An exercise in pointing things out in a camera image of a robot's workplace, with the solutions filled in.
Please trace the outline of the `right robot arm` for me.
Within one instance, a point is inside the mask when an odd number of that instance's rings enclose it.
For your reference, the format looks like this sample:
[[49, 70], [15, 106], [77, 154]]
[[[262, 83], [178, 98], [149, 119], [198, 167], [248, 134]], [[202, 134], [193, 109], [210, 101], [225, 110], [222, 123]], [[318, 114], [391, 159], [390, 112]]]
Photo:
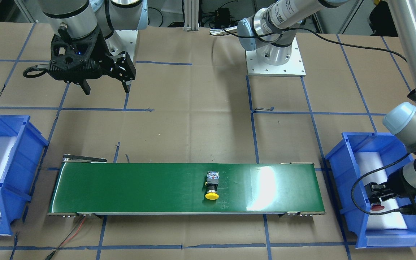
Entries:
[[[90, 94], [89, 79], [103, 75], [126, 93], [136, 69], [125, 50], [112, 52], [115, 33], [101, 25], [88, 0], [40, 2], [55, 30], [44, 72]], [[208, 215], [325, 213], [312, 163], [107, 163], [65, 154], [50, 215]]]

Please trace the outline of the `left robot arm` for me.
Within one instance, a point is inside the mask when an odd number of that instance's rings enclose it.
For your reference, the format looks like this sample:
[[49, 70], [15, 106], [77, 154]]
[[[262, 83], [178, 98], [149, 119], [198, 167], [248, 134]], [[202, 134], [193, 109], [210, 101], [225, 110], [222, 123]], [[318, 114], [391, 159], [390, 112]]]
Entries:
[[[345, 0], [278, 0], [239, 21], [234, 36], [245, 51], [258, 52], [265, 64], [279, 66], [286, 63], [287, 58], [276, 62], [273, 56], [277, 52], [290, 51], [295, 34], [298, 31], [308, 31], [299, 25], [300, 21], [319, 10], [335, 9], [345, 3]], [[387, 6], [388, 20], [393, 23], [403, 53], [330, 40], [316, 31], [310, 33], [339, 46], [387, 52], [407, 64], [413, 82], [407, 95], [409, 102], [404, 102], [387, 113], [383, 124], [403, 143], [406, 149], [403, 158], [410, 154], [416, 157], [416, 0], [382, 0], [380, 4]], [[352, 184], [350, 197], [354, 207], [371, 216], [392, 213], [416, 215], [416, 158], [390, 174], [385, 182], [366, 184], [364, 194], [368, 196], [371, 208], [365, 209], [357, 202], [356, 189], [363, 179], [378, 171], [381, 168], [363, 174]]]

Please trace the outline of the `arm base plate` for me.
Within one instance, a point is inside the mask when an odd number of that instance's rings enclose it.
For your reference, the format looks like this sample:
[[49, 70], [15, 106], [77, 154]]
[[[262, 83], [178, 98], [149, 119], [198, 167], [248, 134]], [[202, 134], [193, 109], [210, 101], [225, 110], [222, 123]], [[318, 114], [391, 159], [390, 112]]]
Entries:
[[246, 64], [249, 76], [304, 77], [307, 74], [296, 38], [287, 47], [269, 44], [246, 51]]
[[138, 33], [139, 31], [135, 30], [114, 31], [113, 35], [105, 40], [110, 53], [113, 56], [117, 56], [119, 53], [126, 51], [130, 59], [135, 62]]

